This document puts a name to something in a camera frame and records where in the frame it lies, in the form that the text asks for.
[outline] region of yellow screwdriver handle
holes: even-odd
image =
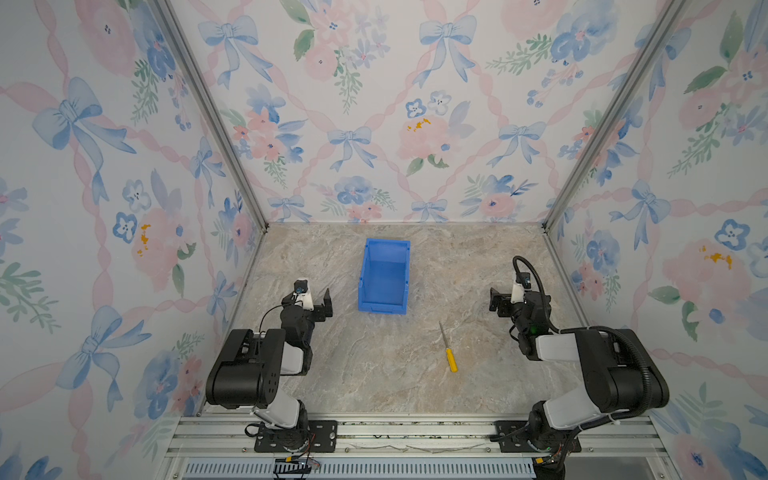
[[[453,358],[451,349],[445,349],[445,353],[448,354],[448,363],[451,365],[451,371],[454,373],[458,372],[458,366],[456,365],[456,360]]]

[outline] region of white slotted panel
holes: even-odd
[[[321,458],[305,478],[535,478],[529,458]],[[298,465],[277,464],[281,478],[300,478],[290,470]],[[191,458],[182,478],[195,480],[251,480],[274,478],[272,458]]]

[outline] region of blue bin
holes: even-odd
[[[357,309],[405,315],[410,273],[411,242],[369,238],[357,287]]]

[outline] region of wallpaper panel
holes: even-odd
[[[665,375],[686,480],[768,478],[767,15],[693,2],[555,233],[590,321]]]
[[[542,220],[663,6],[172,3],[269,220],[353,223]]]
[[[153,478],[256,228],[143,2],[0,13],[0,478]]]

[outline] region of screwdriver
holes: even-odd
[[[442,341],[445,342],[445,353],[448,355],[448,363],[451,366],[451,371],[456,373],[458,372],[458,366],[453,358],[451,347],[448,346],[448,339],[445,338],[445,330],[442,329],[442,323],[438,322],[438,324],[440,325],[440,333],[442,333]]]

